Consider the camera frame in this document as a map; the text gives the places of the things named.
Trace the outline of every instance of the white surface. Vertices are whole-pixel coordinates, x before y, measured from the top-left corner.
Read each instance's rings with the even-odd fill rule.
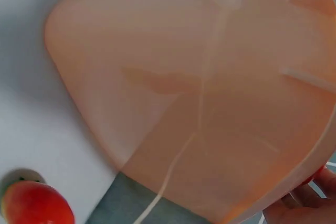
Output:
[[[81,224],[114,174],[44,49],[44,20],[56,2],[0,0],[0,177],[18,167],[40,172]]]

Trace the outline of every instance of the orange plastic container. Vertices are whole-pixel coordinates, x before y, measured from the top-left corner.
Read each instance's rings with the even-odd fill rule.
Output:
[[[114,167],[239,223],[336,148],[335,16],[333,0],[63,0],[45,41]]]

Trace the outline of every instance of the gray fabric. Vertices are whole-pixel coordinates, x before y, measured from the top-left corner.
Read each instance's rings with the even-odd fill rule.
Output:
[[[156,194],[119,173],[87,224],[132,224]],[[143,224],[209,224],[204,218],[162,198]]]

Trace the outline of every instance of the apple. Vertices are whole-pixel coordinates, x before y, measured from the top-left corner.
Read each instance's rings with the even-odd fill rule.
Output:
[[[75,224],[64,197],[46,184],[22,180],[10,185],[1,213],[8,224]]]

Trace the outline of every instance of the white wire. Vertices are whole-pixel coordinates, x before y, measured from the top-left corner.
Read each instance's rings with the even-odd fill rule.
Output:
[[[263,223],[264,223],[264,220],[265,220],[265,216],[264,216],[264,215],[261,215],[261,218],[260,218],[258,224],[263,224]]]
[[[182,154],[184,153],[184,151],[187,149],[187,147],[189,146],[189,144],[191,143],[191,141],[195,138],[196,136],[196,132],[194,132],[193,134],[191,134],[191,136],[189,137],[189,139],[184,143],[184,145],[182,146],[181,150],[178,152],[178,154],[174,157],[173,162],[170,164],[166,177],[164,178],[163,184],[160,188],[160,191],[158,192],[158,194],[156,195],[156,197],[153,199],[153,201],[147,206],[147,208],[145,209],[145,211],[136,219],[136,221],[133,224],[141,224],[141,222],[148,216],[148,214],[153,210],[153,208],[156,206],[156,204],[159,202],[159,200],[162,198],[162,195],[164,193],[164,191],[166,190],[167,184],[170,180],[170,177],[172,175],[172,172],[175,168],[175,165],[177,163],[177,161],[179,161],[180,157],[182,156]]]

